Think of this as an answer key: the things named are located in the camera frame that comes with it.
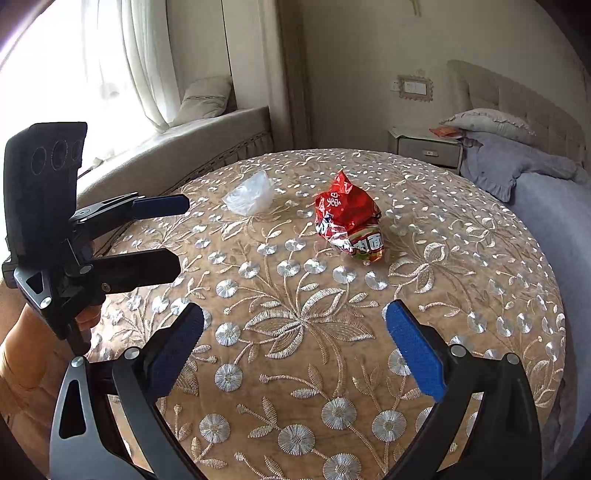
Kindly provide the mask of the person's left hand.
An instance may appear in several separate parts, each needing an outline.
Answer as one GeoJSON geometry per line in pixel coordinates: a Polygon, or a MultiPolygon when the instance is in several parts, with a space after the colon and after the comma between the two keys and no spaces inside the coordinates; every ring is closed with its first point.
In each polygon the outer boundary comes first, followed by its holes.
{"type": "Polygon", "coordinates": [[[91,305],[85,308],[75,318],[78,329],[85,332],[94,328],[100,322],[101,310],[100,305],[91,305]]]}

